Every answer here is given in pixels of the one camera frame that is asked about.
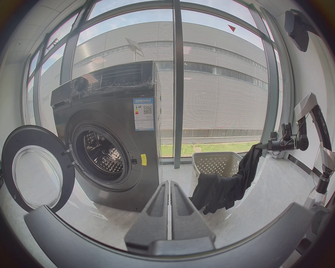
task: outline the gray building facade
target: gray building facade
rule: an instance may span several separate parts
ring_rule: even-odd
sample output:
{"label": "gray building facade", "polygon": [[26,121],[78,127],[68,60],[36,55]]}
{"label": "gray building facade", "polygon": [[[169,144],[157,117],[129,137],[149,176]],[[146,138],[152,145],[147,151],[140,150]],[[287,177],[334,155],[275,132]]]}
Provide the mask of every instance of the gray building facade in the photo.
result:
{"label": "gray building facade", "polygon": [[[125,26],[79,44],[74,54],[72,78],[133,62],[134,53],[128,48],[126,38],[141,45],[144,58],[137,55],[137,61],[154,60],[160,69],[162,143],[171,144],[174,110],[172,22]],[[231,33],[193,23],[183,23],[183,39],[183,143],[260,140],[268,103],[268,67],[264,51]],[[40,80],[42,125],[54,131],[50,96],[59,86],[60,64],[61,58]]]}

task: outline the corrugated metal wall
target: corrugated metal wall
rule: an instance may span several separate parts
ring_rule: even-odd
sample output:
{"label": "corrugated metal wall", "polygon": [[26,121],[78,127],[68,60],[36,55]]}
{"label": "corrugated metal wall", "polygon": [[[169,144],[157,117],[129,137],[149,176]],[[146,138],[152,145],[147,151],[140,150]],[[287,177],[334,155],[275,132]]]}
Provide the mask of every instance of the corrugated metal wall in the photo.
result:
{"label": "corrugated metal wall", "polygon": [[[183,23],[184,42],[194,42],[229,50],[267,67],[263,50],[233,34],[211,27]],[[133,62],[134,54],[129,49],[97,56],[92,55],[127,46],[125,37],[138,42],[172,41],[172,22],[148,22],[130,25],[98,35],[77,46],[74,55],[72,78],[109,66]],[[142,47],[145,58],[141,60],[173,60],[173,46]],[[233,69],[268,83],[266,71],[237,57],[216,52],[210,48],[184,47],[184,61],[200,62]],[[40,107],[42,122],[49,121],[48,129],[54,130],[50,100],[43,98],[59,85],[54,77],[60,70],[59,59],[41,77]],[[161,70],[162,129],[173,129],[173,70]],[[184,72],[183,129],[252,129],[262,130],[267,112],[268,91],[256,85],[230,77],[203,72]],[[260,136],[183,138],[190,142],[236,142],[259,140]],[[171,137],[162,138],[163,143],[172,143]]]}
{"label": "corrugated metal wall", "polygon": [[50,106],[51,92],[59,87],[59,74],[61,70],[62,57],[50,66],[40,77],[39,106],[42,127],[57,135],[54,114]]}

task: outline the energy label sticker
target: energy label sticker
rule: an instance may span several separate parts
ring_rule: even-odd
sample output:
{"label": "energy label sticker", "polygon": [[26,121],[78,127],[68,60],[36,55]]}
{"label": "energy label sticker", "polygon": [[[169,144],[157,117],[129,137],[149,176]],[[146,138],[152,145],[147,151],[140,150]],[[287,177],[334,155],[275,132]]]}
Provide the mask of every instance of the energy label sticker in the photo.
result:
{"label": "energy label sticker", "polygon": [[154,130],[153,98],[134,99],[135,130]]}

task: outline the glass window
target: glass window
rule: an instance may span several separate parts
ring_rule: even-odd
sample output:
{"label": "glass window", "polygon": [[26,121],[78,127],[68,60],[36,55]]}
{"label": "glass window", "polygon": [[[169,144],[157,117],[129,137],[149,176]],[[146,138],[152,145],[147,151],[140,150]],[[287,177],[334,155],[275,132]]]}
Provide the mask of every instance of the glass window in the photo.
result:
{"label": "glass window", "polygon": [[118,7],[146,1],[152,0],[101,0],[95,3],[87,20]]}
{"label": "glass window", "polygon": [[263,20],[263,22],[265,24],[266,30],[268,31],[271,40],[274,42],[274,38],[273,38],[273,35],[272,35],[271,31],[270,31],[270,27],[268,25],[268,22],[265,19],[263,19],[263,18],[262,18],[262,20]]}
{"label": "glass window", "polygon": [[[139,1],[98,2],[90,18],[109,9],[134,2]],[[106,3],[110,3],[110,6],[104,7]],[[173,152],[172,17],[172,9],[151,9],[116,16],[93,25],[79,34],[72,68],[73,79],[110,66],[134,62],[134,52],[128,48],[129,43],[126,38],[138,43],[144,58],[137,54],[136,61],[154,60],[160,68],[161,153],[164,157],[172,157]]]}
{"label": "glass window", "polygon": [[53,110],[50,106],[52,91],[59,87],[60,71],[65,44],[56,50],[42,65],[40,86],[39,86],[39,106],[42,127],[57,135]]}
{"label": "glass window", "polygon": [[31,76],[32,72],[35,70],[36,68],[36,64],[37,64],[37,58],[39,57],[39,53],[40,51],[38,51],[36,53],[36,55],[33,57],[31,63],[30,63],[30,68],[29,68],[29,75],[28,76]]}
{"label": "glass window", "polygon": [[256,27],[256,23],[250,13],[250,10],[233,0],[185,0],[185,2],[196,3],[204,6],[214,7],[238,17],[247,23]]}
{"label": "glass window", "polygon": [[256,87],[258,80],[262,86],[263,77],[268,76],[259,67],[267,65],[261,38],[241,26],[236,26],[232,33],[230,22],[200,12],[182,10],[182,22],[185,60],[182,156],[195,152],[248,151],[260,137],[247,136],[246,130],[263,130],[267,111],[268,93]]}
{"label": "glass window", "polygon": [[30,80],[27,86],[27,105],[28,105],[28,118],[29,122],[27,122],[30,125],[36,125],[35,123],[35,114],[34,114],[34,105],[32,102],[32,89],[34,86],[34,77]]}
{"label": "glass window", "polygon": [[247,80],[247,75],[244,73],[240,73],[240,80],[246,81]]}
{"label": "glass window", "polygon": [[253,77],[250,75],[247,75],[247,82],[252,84]]}
{"label": "glass window", "polygon": [[278,112],[277,112],[277,119],[276,119],[276,125],[275,125],[275,131],[278,131],[279,126],[280,126],[281,110],[282,110],[282,107],[283,107],[283,75],[282,75],[282,72],[281,72],[281,64],[280,64],[280,60],[279,60],[278,51],[276,49],[274,49],[274,52],[275,52],[276,60],[277,60],[278,78],[279,78]]}
{"label": "glass window", "polygon": [[239,78],[239,72],[238,71],[231,70],[230,75],[231,75],[231,78],[235,78],[235,79]]}
{"label": "glass window", "polygon": [[78,14],[75,14],[70,19],[68,19],[50,36],[44,55],[46,55],[53,48],[54,45],[56,45],[64,36],[66,36],[70,32],[72,24],[76,20],[77,15]]}

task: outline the white laundry basket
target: white laundry basket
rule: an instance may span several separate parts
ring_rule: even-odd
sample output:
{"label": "white laundry basket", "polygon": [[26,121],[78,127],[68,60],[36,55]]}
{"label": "white laundry basket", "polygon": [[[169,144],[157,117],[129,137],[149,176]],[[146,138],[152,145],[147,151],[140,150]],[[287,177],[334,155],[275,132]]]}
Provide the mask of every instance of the white laundry basket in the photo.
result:
{"label": "white laundry basket", "polygon": [[194,153],[192,155],[192,179],[189,196],[198,185],[200,172],[216,173],[223,177],[235,175],[242,157],[234,152]]}

